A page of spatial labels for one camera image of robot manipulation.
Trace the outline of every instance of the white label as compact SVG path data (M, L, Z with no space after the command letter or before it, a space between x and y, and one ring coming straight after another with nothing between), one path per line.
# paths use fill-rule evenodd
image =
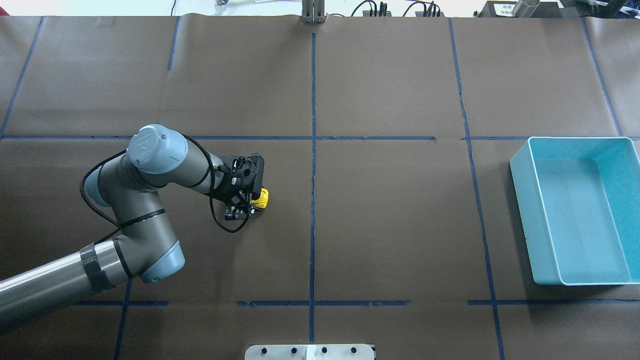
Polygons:
M513 17L513 5L512 4L493 4L495 14L498 16L510 16Z

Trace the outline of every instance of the turquoise plastic container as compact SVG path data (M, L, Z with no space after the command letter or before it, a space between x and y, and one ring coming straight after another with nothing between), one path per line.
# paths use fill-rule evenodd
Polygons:
M510 164L536 283L640 284L631 139L532 137Z

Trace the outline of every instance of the light blue cap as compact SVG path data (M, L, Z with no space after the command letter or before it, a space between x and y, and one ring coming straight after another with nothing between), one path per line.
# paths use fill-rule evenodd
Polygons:
M95 169L84 182L84 189L89 194L89 196L95 201L98 205L110 208L111 205L107 204L106 201L100 195L100 190L98 190L98 176L100 175L100 169Z
M169 251L165 252L158 261L140 275L140 278L145 284L158 282L165 277L175 274L183 266L184 255L180 248L180 242L176 241Z
M133 166L157 175L177 168L187 157L187 151L187 139L179 132L151 124L131 138L127 155Z

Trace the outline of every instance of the white bracket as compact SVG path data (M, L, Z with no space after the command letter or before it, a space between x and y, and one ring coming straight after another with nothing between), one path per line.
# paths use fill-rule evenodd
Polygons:
M375 360L374 348L366 344L253 345L244 360Z
M324 0L302 0L302 22L324 22Z

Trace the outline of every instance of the robotic arm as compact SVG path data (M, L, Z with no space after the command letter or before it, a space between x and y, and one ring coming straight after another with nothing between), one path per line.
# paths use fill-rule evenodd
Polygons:
M141 128L125 152L97 165L83 181L97 204L111 207L115 220L90 207L122 235L0 282L0 333L133 277L153 283L174 274L184 266L184 255L157 190L177 183L208 196L216 223L233 233L266 207L263 169L259 154L219 158L164 126ZM243 223L235 230L222 226L212 199L227 205L225 219Z

